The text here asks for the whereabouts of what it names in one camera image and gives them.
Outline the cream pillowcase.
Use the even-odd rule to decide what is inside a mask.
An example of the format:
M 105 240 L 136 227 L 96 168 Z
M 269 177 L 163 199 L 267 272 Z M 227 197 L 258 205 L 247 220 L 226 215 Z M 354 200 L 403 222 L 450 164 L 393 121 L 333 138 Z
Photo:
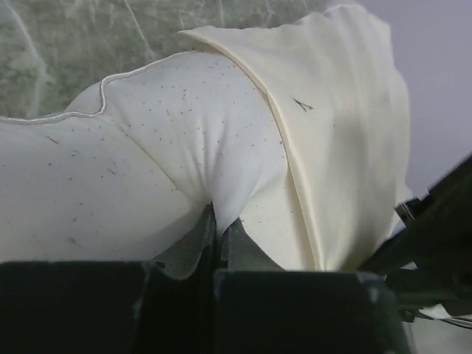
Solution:
M 316 267 L 359 266 L 410 196 L 409 94 L 389 25 L 354 1 L 333 1 L 271 29 L 208 26 L 178 36 L 230 58 L 267 96 Z

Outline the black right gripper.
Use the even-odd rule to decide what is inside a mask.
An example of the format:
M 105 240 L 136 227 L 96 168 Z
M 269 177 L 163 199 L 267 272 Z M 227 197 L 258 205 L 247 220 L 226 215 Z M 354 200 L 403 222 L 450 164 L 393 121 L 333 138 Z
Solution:
M 402 317 L 471 314 L 471 158 L 437 182 L 424 198 L 398 204 L 404 228 L 364 263 L 385 278 Z

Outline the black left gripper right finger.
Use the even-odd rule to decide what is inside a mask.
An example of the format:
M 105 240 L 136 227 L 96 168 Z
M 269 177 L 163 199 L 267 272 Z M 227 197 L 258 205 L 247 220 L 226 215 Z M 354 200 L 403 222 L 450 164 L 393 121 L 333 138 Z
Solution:
M 215 353 L 409 353 L 393 294 L 363 272 L 284 271 L 240 221 L 214 276 Z

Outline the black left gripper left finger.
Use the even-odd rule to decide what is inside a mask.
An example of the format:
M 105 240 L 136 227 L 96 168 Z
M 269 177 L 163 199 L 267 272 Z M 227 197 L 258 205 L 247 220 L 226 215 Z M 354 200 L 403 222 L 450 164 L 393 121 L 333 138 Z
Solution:
M 152 261 L 1 265 L 3 353 L 208 353 L 215 216 Z

